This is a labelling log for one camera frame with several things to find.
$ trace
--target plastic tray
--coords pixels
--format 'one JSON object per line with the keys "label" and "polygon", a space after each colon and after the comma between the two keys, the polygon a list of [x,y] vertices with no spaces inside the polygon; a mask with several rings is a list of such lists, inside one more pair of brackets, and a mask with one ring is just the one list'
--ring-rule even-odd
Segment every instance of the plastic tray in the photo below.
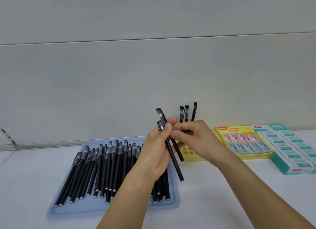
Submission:
{"label": "plastic tray", "polygon": [[[91,149],[99,147],[100,143],[103,145],[109,144],[109,141],[114,142],[115,140],[119,140],[124,143],[124,140],[128,140],[129,144],[136,143],[136,145],[142,145],[144,143],[146,137],[130,137],[130,138],[113,138],[106,140],[95,140],[89,141],[85,143],[80,151],[83,151],[86,146],[89,146]],[[109,207],[109,204],[105,204],[105,198],[100,198],[100,194],[98,194],[97,198],[93,198],[92,196],[85,195],[84,199],[76,200],[73,204],[69,203],[69,199],[66,200],[65,204],[61,207],[55,207],[55,201],[66,181],[66,178],[70,172],[67,173],[63,183],[59,187],[49,209],[47,210],[46,217],[48,219],[64,219],[64,218],[76,218],[76,217],[90,217],[95,215],[103,215]],[[168,179],[169,179],[169,190],[170,190],[170,200],[166,201],[163,198],[163,202],[161,203],[153,203],[152,198],[150,198],[147,211],[156,211],[156,210],[167,210],[177,208],[180,204],[179,191],[177,186],[177,174],[175,168],[171,163],[168,165]]]}

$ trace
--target person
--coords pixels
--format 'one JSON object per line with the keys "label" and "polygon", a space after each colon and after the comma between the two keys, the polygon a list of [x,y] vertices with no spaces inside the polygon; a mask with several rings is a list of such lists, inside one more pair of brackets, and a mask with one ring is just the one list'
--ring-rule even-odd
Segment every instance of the person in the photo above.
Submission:
{"label": "person", "polygon": [[169,136],[179,141],[179,147],[188,145],[219,169],[255,229],[315,228],[225,147],[205,122],[184,122],[175,126],[177,122],[176,117],[169,118],[161,133],[156,126],[148,134],[139,159],[126,176],[97,229],[142,227],[153,185],[170,160],[165,146]]}

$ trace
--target yellow box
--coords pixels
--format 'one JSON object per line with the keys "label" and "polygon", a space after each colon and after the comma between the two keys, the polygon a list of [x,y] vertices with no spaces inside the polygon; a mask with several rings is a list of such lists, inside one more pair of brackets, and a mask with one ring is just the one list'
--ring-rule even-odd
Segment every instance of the yellow box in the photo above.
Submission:
{"label": "yellow box", "polygon": [[[259,141],[265,142],[253,129],[251,126],[233,126],[233,127],[217,127],[215,129],[217,136],[220,138],[221,142],[225,144],[227,148],[229,148],[226,140],[223,137],[223,134],[231,134],[231,133],[242,133],[244,135],[252,135],[254,134]],[[274,153],[273,149],[266,144],[271,150],[271,152],[267,153],[256,153],[256,154],[236,154],[243,160],[248,159],[267,159]]]}
{"label": "yellow box", "polygon": [[[216,132],[213,132],[216,137],[221,141],[220,137],[217,135]],[[187,145],[184,145],[182,148],[180,148],[181,154],[183,156],[184,162],[201,162],[206,161],[205,159],[201,158],[199,155],[197,155],[191,148],[189,148]]]}

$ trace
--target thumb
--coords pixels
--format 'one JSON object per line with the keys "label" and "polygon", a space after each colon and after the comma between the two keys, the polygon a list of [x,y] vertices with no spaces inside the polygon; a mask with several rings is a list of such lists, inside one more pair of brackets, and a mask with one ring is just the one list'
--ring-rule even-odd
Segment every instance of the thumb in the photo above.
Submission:
{"label": "thumb", "polygon": [[165,141],[172,132],[172,125],[171,123],[166,123],[165,127],[161,131],[161,133],[157,136],[158,139]]}
{"label": "thumb", "polygon": [[190,144],[192,144],[193,136],[187,135],[183,133],[182,131],[178,131],[178,130],[172,130],[172,133],[170,136],[180,142],[185,143],[189,147],[191,147]]}

